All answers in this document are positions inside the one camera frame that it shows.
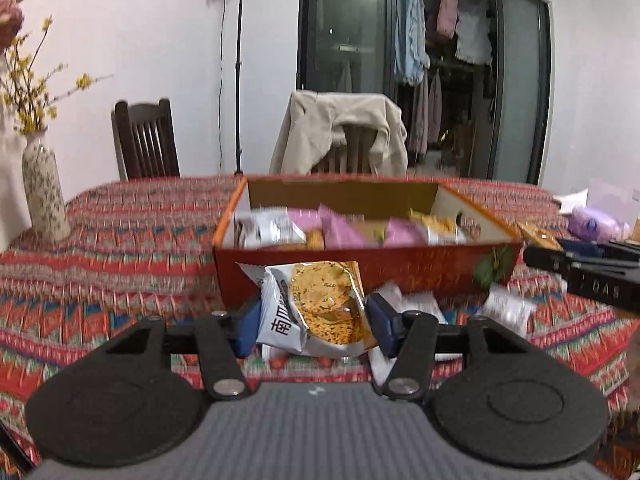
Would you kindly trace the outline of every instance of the orange box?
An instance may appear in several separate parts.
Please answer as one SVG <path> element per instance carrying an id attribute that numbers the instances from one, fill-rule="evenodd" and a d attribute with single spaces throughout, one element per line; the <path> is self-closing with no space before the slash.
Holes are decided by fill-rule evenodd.
<path id="1" fill-rule="evenodd" d="M 259 207 L 317 209 L 363 215 L 371 224 L 407 218 L 410 209 L 444 218 L 460 212 L 481 229 L 478 240 L 461 245 L 344 250 L 244 250 L 234 247 L 234 213 Z M 214 233 L 214 257 L 222 299 L 229 309 L 257 291 L 238 263 L 257 266 L 295 262 L 356 261 L 365 293 L 396 282 L 405 293 L 433 291 L 436 297 L 507 283 L 522 246 L 516 229 L 444 184 L 370 176 L 250 176 L 243 179 Z"/>

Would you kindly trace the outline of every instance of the wooden chair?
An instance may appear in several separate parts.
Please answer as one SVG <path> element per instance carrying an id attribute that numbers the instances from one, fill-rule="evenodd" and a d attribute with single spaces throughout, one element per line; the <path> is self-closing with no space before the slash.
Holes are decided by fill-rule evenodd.
<path id="1" fill-rule="evenodd" d="M 369 150 L 378 134 L 362 126 L 345 126 L 346 146 L 332 146 L 311 173 L 363 173 L 371 174 Z"/>
<path id="2" fill-rule="evenodd" d="M 127 178 L 180 176 L 169 99 L 157 105 L 118 101 L 114 116 Z"/>

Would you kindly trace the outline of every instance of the gray gripper base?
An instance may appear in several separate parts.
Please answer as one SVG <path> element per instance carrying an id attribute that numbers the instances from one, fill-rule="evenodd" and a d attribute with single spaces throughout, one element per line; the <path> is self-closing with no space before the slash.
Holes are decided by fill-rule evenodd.
<path id="1" fill-rule="evenodd" d="M 480 462 L 445 442 L 419 407 L 383 399 L 367 383 L 263 383 L 245 400 L 214 404 L 187 440 L 148 462 L 115 469 L 81 469 L 47 460 L 28 478 L 609 479 L 587 462 L 535 471 Z"/>

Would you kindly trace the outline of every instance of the closet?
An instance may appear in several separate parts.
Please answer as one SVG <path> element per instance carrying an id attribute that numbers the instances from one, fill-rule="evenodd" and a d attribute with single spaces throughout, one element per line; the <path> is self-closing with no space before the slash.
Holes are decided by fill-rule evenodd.
<path id="1" fill-rule="evenodd" d="M 298 88 L 388 95 L 402 109 L 412 171 L 537 183 L 545 2 L 301 0 L 299 28 Z"/>

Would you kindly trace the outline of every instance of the table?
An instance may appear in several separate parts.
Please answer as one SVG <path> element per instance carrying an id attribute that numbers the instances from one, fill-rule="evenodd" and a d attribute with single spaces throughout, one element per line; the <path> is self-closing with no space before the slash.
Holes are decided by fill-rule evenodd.
<path id="1" fill-rule="evenodd" d="M 0 254 L 0 412 L 33 460 L 24 424 L 31 392 L 62 367 L 87 354 L 140 317 L 163 314 L 187 323 L 222 307 L 211 237 L 237 179 L 231 176 L 118 182 L 80 194 L 67 205 L 72 235 L 40 245 L 30 231 Z M 566 220 L 548 192 L 526 185 L 446 179 L 508 222 L 532 220 L 563 234 Z M 627 478 L 640 462 L 637 416 L 625 413 L 625 346 L 637 323 L 617 319 L 593 301 L 563 295 L 558 280 L 520 261 L 510 289 L 538 304 L 529 338 L 588 377 L 609 399 L 611 424 L 597 464 Z M 449 322 L 464 322 L 482 302 L 477 296 L 441 304 Z M 434 380 L 457 373 L 460 361 L 439 364 Z M 173 356 L 172 368 L 202 386 L 197 361 Z M 258 354 L 243 363 L 251 383 L 261 380 L 365 381 L 358 359 L 330 368 L 291 358 L 270 369 Z M 3 457 L 5 471 L 15 470 Z"/>

